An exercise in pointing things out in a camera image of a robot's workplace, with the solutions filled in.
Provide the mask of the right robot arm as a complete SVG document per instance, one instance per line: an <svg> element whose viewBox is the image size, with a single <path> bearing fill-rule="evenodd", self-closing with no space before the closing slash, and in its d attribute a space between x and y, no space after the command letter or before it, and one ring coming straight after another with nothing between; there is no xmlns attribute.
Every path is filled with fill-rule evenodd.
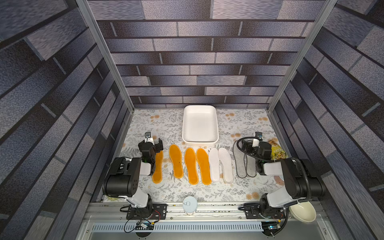
<svg viewBox="0 0 384 240"><path fill-rule="evenodd" d="M245 156L255 159L255 171L261 176L282 177L284 186L263 194L257 204L244 204L240 211L260 216L264 219L282 219L288 216L288 208L326 192L323 181L317 176L309 160L287 158L272 159L272 145L258 142L257 137L245 137L236 142L236 147Z"/></svg>

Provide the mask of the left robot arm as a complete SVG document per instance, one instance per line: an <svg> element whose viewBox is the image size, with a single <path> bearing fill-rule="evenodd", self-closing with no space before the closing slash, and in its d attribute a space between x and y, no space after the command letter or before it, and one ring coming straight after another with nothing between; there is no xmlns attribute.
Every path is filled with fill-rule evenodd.
<svg viewBox="0 0 384 240"><path fill-rule="evenodd" d="M124 199L136 209L152 210L149 194L139 188L140 176L152 176L156 170L156 154L161 153L163 141L156 144L149 134L138 144L142 154L139 158L119 157L111 163L103 181L104 195Z"/></svg>

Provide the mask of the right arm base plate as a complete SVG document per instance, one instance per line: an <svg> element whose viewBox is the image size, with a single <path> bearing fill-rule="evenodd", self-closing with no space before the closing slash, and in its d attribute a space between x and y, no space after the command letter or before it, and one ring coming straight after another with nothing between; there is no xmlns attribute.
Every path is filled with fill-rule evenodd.
<svg viewBox="0 0 384 240"><path fill-rule="evenodd" d="M239 210L245 212L246 219L270 219L271 216L264 216L261 214L259 209L259 204L244 204L242 207L239 207Z"/></svg>

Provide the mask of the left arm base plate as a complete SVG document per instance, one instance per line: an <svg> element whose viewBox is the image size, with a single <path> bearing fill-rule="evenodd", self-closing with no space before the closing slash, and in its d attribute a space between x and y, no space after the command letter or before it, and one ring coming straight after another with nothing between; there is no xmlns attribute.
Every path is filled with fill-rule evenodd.
<svg viewBox="0 0 384 240"><path fill-rule="evenodd" d="M130 207L127 212L127 220L165 220L167 215L167 204L152 204L146 208L133 208Z"/></svg>

